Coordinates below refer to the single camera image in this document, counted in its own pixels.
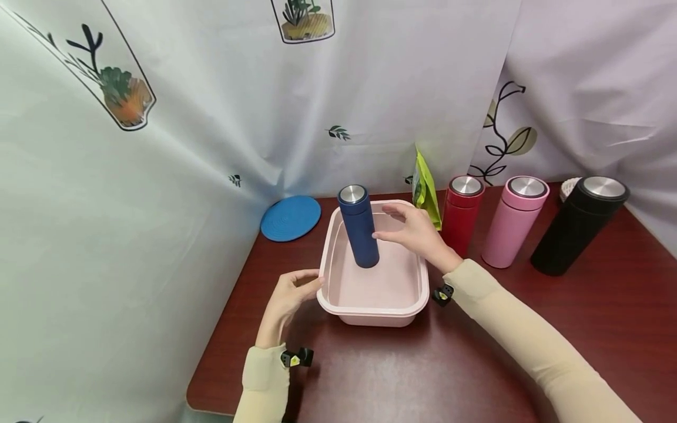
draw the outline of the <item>red thermos bottle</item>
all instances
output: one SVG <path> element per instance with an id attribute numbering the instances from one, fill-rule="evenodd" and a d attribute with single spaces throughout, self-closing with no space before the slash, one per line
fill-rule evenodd
<path id="1" fill-rule="evenodd" d="M 468 254 L 483 194 L 484 184 L 478 178 L 457 176 L 449 182 L 440 235 L 461 257 Z"/>

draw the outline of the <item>beige sleeve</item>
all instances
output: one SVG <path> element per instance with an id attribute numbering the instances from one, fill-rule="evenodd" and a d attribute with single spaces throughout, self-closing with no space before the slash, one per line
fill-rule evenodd
<path id="1" fill-rule="evenodd" d="M 285 350 L 285 344 L 249 349 L 242 373 L 242 396 L 233 423 L 282 421 L 289 392 L 289 369 L 280 359 Z"/>
<path id="2" fill-rule="evenodd" d="M 560 423 L 640 421 L 555 328 L 476 262 L 465 260 L 444 282 L 461 309 L 541 386 Z"/>

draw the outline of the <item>pink thermos bottle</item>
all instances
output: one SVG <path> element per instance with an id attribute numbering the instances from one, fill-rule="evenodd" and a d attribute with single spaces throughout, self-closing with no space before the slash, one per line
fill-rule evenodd
<path id="1" fill-rule="evenodd" d="M 461 257 L 468 254 L 482 194 L 484 185 L 478 178 L 457 176 L 449 182 L 439 234 Z"/>
<path id="2" fill-rule="evenodd" d="M 549 193 L 548 184 L 535 177 L 508 180 L 482 252 L 489 266 L 503 269 L 512 264 Z"/>

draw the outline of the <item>wooden table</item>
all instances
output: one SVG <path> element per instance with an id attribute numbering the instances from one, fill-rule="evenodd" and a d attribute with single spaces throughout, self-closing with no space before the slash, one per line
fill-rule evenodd
<path id="1" fill-rule="evenodd" d="M 566 275 L 538 273 L 528 258 L 558 210 L 553 187 L 512 267 L 489 268 L 479 252 L 500 190 L 483 199 L 469 257 L 567 337 L 645 423 L 674 421 L 677 261 L 622 209 Z M 278 275 L 320 266 L 337 203 L 320 204 L 320 222 L 300 240 L 276 244 L 259 234 L 188 387 L 194 409 L 235 412 L 244 358 Z M 441 284 L 434 269 L 430 280 Z M 453 302 L 442 309 L 431 301 L 406 328 L 367 328 L 348 326 L 313 301 L 297 313 L 287 341 L 290 349 L 313 349 L 315 361 L 291 372 L 286 422 L 552 419 L 540 391 Z"/>

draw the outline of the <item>stainless steel lid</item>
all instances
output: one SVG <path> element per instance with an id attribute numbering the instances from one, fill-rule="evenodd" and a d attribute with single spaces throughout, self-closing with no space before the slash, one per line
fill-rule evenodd
<path id="1" fill-rule="evenodd" d="M 471 197 L 477 195 L 482 190 L 482 183 L 477 178 L 471 176 L 457 176 L 449 182 L 449 188 L 457 194 Z"/>
<path id="2" fill-rule="evenodd" d="M 360 185 L 348 185 L 338 193 L 338 197 L 346 204 L 355 204 L 364 198 L 366 194 L 367 191 L 364 190 L 364 187 Z"/>
<path id="3" fill-rule="evenodd" d="M 547 191 L 544 183 L 528 176 L 511 179 L 508 189 L 516 196 L 524 198 L 538 198 Z"/>
<path id="4" fill-rule="evenodd" d="M 591 176 L 583 180 L 586 191 L 599 197 L 614 198 L 626 193 L 626 187 L 612 178 Z"/>

